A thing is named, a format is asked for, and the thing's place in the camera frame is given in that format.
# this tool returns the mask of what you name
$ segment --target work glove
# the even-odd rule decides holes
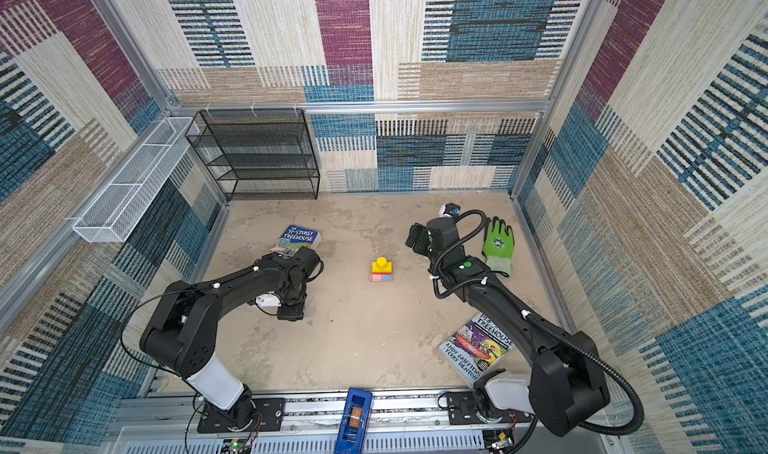
[[[493,271],[510,274],[512,270],[512,252],[514,251],[514,234],[512,227],[507,226],[504,219],[494,216],[485,219],[485,245],[482,253],[485,264]]]

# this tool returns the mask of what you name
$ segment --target blue plastic tool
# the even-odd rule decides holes
[[[371,392],[350,388],[333,454],[360,454],[362,452],[372,404],[373,394]]]

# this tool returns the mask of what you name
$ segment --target book cover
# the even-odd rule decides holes
[[[512,340],[483,313],[478,313],[440,345],[440,350],[470,386],[512,349]]]
[[[270,249],[270,251],[279,252],[286,256],[293,256],[302,246],[314,249],[318,244],[320,244],[319,232],[290,225],[288,226],[288,229],[283,232],[280,239],[277,240],[275,247]]]

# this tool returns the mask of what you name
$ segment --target patchwork textile panel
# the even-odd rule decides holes
[[[549,95],[582,0],[115,0],[182,104]]]
[[[159,112],[90,0],[0,0],[0,287]]]
[[[220,209],[188,156],[128,241],[78,241],[3,335],[0,451],[95,452],[117,401],[138,394],[147,368],[120,348],[120,327],[142,299],[190,279]],[[152,310],[125,336],[146,360],[137,345]]]
[[[766,14],[603,2],[519,196],[571,324],[644,402],[636,452],[768,452]]]
[[[308,115],[320,190],[508,189],[540,113]]]

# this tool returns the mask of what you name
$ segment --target black mesh organizer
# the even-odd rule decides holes
[[[187,135],[226,199],[317,199],[320,171],[302,110],[211,110]]]

